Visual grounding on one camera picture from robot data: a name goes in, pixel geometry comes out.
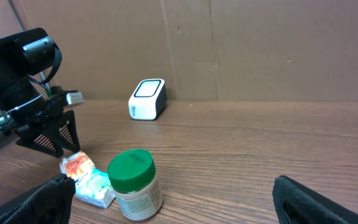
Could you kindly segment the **teal Kleenex tissue pack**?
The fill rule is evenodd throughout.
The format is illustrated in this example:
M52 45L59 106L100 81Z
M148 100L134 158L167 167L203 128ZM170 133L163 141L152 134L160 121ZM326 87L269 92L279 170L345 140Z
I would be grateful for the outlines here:
M107 173L96 168L75 182L75 197L83 202L107 209L115 199Z

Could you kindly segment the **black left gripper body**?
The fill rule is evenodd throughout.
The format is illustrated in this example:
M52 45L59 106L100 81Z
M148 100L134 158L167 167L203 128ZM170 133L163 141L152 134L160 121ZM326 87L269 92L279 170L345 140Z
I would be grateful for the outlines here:
M11 120L0 127L9 134L12 130L28 126L41 128L52 120L58 120L63 108L71 105L72 90L52 87L52 96L45 99L32 85L13 85L0 94L0 109L10 115Z

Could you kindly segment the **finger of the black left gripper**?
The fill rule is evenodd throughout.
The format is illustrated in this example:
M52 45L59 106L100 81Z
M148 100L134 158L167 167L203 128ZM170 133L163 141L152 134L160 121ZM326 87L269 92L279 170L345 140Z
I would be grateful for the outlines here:
M62 157L64 149L73 152L80 151L73 110L68 110L58 119L51 119L41 126L29 126L27 124L14 132L19 137L16 141L17 145L53 157Z

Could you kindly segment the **orange Kleenex tissue pack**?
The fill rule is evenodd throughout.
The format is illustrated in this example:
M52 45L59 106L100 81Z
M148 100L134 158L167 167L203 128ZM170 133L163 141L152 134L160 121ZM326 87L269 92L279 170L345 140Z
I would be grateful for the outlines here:
M60 171L77 184L78 181L91 174L96 169L93 161L83 151L64 157L60 162Z

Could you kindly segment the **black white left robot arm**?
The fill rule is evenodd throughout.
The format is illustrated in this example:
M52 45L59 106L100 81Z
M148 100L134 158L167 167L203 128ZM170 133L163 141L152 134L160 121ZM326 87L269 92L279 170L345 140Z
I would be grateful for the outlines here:
M64 109L71 91L53 86L44 98L35 88L45 86L61 62L61 50L42 28L0 39L0 110L11 117L0 131L15 132L17 145L54 157L80 151L75 113Z

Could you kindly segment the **green lid beige jar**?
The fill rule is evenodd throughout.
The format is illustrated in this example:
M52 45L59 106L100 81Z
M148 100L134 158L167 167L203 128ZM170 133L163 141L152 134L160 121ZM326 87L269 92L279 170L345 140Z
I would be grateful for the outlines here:
M163 205L152 154L145 149L131 149L114 157L107 174L122 214L132 221L154 216Z

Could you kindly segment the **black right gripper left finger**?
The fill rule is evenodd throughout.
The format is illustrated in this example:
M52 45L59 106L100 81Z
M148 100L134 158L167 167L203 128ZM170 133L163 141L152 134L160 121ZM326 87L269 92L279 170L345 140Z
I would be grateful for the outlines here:
M62 174L32 194L21 195L1 205L0 224L67 224L75 193L75 181Z

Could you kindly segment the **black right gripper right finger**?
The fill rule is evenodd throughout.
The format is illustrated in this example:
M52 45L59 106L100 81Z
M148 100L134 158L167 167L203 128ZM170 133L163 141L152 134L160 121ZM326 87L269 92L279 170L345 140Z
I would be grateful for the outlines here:
M280 224L358 224L358 214L281 175L275 179L273 204Z

